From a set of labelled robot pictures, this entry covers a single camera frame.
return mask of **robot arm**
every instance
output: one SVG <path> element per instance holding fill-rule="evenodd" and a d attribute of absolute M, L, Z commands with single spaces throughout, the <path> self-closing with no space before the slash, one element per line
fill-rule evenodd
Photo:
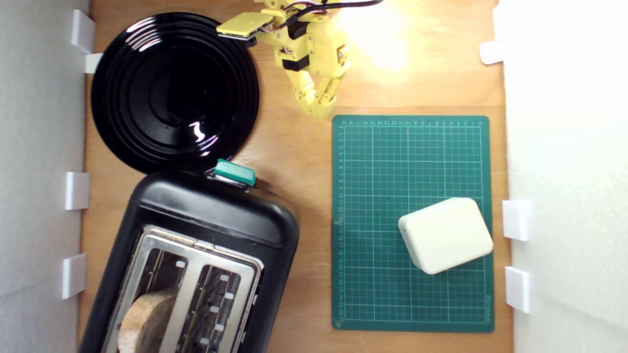
<path fill-rule="evenodd" d="M 301 110 L 326 118 L 336 103 L 336 92 L 351 68 L 346 34 L 331 16 L 342 7 L 370 6 L 382 0 L 340 3 L 328 0 L 254 0 L 264 3 L 260 13 L 241 13 L 217 27 L 220 36 L 259 40 L 274 48 L 275 65 L 283 68 Z M 322 76 L 315 87 L 311 73 Z"/>

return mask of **wooden table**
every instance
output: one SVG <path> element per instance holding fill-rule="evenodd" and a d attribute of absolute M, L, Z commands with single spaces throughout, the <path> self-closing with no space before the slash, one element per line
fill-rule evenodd
<path fill-rule="evenodd" d="M 301 113 L 290 82 L 273 65 L 270 47 L 251 49 L 261 83 L 257 125 L 235 161 L 250 166 L 301 214 L 301 238 L 268 352 L 498 352 L 512 351 L 512 311 L 505 303 L 501 200 L 507 198 L 504 89 L 500 65 L 480 63 L 478 44 L 491 40 L 497 0 L 385 0 L 339 15 L 350 30 L 354 68 L 334 114 L 483 114 L 490 117 L 495 239 L 492 334 L 336 331 L 331 325 L 331 122 Z M 252 0 L 92 0 L 96 50 L 146 16 L 188 11 L 225 21 L 259 11 Z M 90 77 L 87 81 L 89 96 Z M 92 175 L 82 251 L 87 289 L 80 299 L 79 335 L 131 190 L 142 174 L 109 152 L 87 113 L 85 167 Z"/>

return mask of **white bracket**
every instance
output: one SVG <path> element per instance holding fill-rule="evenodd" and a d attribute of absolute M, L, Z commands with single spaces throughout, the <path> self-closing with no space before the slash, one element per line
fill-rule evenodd
<path fill-rule="evenodd" d="M 529 205 L 525 201 L 502 201 L 504 237 L 528 241 L 528 208 Z"/>
<path fill-rule="evenodd" d="M 69 171 L 65 177 L 65 210 L 83 210 L 89 207 L 89 173 Z"/>
<path fill-rule="evenodd" d="M 96 23 L 81 10 L 75 9 L 72 14 L 71 43 L 85 54 L 85 73 L 96 73 L 96 67 L 102 53 L 94 54 Z"/>
<path fill-rule="evenodd" d="M 493 9 L 494 41 L 485 41 L 480 44 L 480 61 L 484 65 L 492 65 L 504 61 L 506 55 L 506 4 L 499 3 Z"/>
<path fill-rule="evenodd" d="M 512 266 L 506 267 L 506 303 L 530 313 L 530 275 Z"/>
<path fill-rule="evenodd" d="M 96 23 L 81 10 L 74 10 L 72 16 L 72 45 L 85 54 L 94 52 Z"/>
<path fill-rule="evenodd" d="M 78 254 L 63 260 L 61 299 L 67 299 L 85 290 L 87 256 Z"/>

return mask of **green cutting mat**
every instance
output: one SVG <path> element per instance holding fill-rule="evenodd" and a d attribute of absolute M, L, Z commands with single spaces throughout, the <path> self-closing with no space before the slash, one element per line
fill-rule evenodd
<path fill-rule="evenodd" d="M 492 234 L 485 116 L 334 118 L 336 329 L 494 330 L 493 255 L 428 275 L 397 228 L 400 216 L 450 197 L 473 198 Z"/>

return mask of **black wire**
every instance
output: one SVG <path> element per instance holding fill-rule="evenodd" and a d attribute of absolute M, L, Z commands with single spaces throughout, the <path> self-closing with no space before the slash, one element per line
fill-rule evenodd
<path fill-rule="evenodd" d="M 307 7 L 305 9 L 299 10 L 299 12 L 297 12 L 296 14 L 290 16 L 290 18 L 288 18 L 284 23 L 280 24 L 278 28 L 284 28 L 285 26 L 289 26 L 295 22 L 297 22 L 297 20 L 299 20 L 299 17 L 303 16 L 306 13 L 310 13 L 312 11 L 319 11 L 319 10 L 329 10 L 329 9 L 342 9 L 342 8 L 363 8 L 365 6 L 373 6 L 373 5 L 377 5 L 379 3 L 381 3 L 384 0 L 369 0 L 369 1 L 357 1 L 354 3 L 333 3 L 333 4 L 327 4 L 327 0 L 323 0 L 323 4 L 321 5 L 314 5 L 314 6 L 310 6 Z"/>

